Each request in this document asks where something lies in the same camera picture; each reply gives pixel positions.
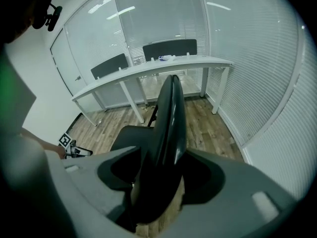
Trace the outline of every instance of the white table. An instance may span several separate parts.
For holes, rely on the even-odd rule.
[[[77,94],[75,94],[71,100],[76,103],[79,109],[82,111],[84,116],[94,125],[97,126],[97,123],[93,121],[85,110],[79,105],[77,102],[78,99],[88,95],[93,94],[94,97],[98,100],[99,103],[102,103],[98,98],[96,91],[100,90],[100,88],[106,84],[110,83],[120,83],[124,94],[126,95],[132,109],[134,110],[136,116],[138,117],[141,123],[144,123],[144,119],[135,104],[134,100],[131,98],[131,95],[128,89],[125,86],[124,81],[131,79],[131,78],[138,78],[140,76],[145,75],[152,75],[155,73],[162,73],[171,70],[182,70],[182,69],[192,69],[192,68],[204,68],[203,69],[203,79],[202,79],[202,87],[200,96],[203,97],[206,92],[206,85],[207,85],[207,77],[208,77],[208,69],[209,68],[221,68],[223,69],[221,75],[221,82],[218,89],[217,98],[215,100],[215,104],[212,109],[212,113],[216,114],[218,107],[220,105],[220,101],[222,99],[222,95],[227,83],[228,73],[230,65],[233,62],[221,58],[216,57],[209,57],[209,56],[183,56],[183,57],[176,57],[174,61],[149,61],[146,63],[142,63],[140,65],[136,65],[133,67],[129,67],[125,70],[119,69],[119,71],[111,73],[101,79],[97,79],[95,82],[87,85],[85,88],[80,90]]]

